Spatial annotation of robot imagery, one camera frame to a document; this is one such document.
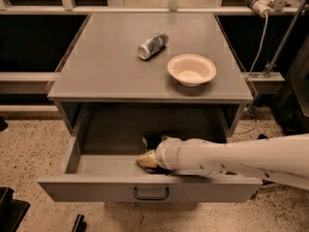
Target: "gray cabinet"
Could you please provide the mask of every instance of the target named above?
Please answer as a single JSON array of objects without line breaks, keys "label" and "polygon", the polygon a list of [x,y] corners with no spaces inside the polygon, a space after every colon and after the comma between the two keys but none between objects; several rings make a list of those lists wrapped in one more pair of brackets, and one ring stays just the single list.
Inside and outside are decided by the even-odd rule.
[{"label": "gray cabinet", "polygon": [[[157,31],[169,34],[169,44],[139,59],[137,46]],[[216,78],[196,88],[179,84],[166,65],[183,53],[212,59]],[[241,202],[262,184],[149,171],[136,161],[147,135],[226,142],[252,101],[213,14],[92,14],[48,96],[71,133],[60,174],[39,179],[55,201]]]}]

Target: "aluminum can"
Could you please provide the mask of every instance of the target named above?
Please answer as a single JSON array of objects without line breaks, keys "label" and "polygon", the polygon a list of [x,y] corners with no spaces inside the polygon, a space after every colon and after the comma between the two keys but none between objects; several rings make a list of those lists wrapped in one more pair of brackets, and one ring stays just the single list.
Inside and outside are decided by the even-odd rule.
[{"label": "aluminum can", "polygon": [[153,35],[138,47],[138,56],[141,59],[149,59],[155,53],[159,52],[168,43],[168,40],[167,34],[163,32]]}]

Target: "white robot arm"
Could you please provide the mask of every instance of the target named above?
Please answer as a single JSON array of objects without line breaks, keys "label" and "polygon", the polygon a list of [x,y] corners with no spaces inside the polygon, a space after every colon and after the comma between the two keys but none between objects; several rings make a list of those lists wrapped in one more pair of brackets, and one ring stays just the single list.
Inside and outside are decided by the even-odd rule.
[{"label": "white robot arm", "polygon": [[[309,189],[309,134],[226,144],[170,137],[158,145],[153,159],[181,174],[213,177],[228,171]],[[143,158],[138,161],[147,167]]]}]

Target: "speckled floor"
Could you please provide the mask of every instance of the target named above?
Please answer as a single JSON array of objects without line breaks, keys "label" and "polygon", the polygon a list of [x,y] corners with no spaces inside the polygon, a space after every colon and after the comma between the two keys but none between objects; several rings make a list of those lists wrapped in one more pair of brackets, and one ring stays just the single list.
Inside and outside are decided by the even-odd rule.
[{"label": "speckled floor", "polygon": [[[31,207],[18,232],[71,231],[82,214],[87,232],[97,231],[309,231],[309,191],[271,184],[246,203],[55,203],[37,184],[39,176],[55,175],[67,149],[69,133],[52,111],[38,119],[6,113],[9,127],[0,132],[0,186]],[[255,120],[244,116],[233,138],[255,139],[283,132],[269,109]]]}]

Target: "bowl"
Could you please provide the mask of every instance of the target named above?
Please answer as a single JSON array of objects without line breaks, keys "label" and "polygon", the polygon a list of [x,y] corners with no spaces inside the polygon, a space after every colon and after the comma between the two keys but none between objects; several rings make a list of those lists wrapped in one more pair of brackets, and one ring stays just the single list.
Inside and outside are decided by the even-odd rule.
[{"label": "bowl", "polygon": [[187,87],[196,87],[212,80],[216,75],[216,68],[211,60],[194,54],[172,58],[167,65],[167,71]]}]

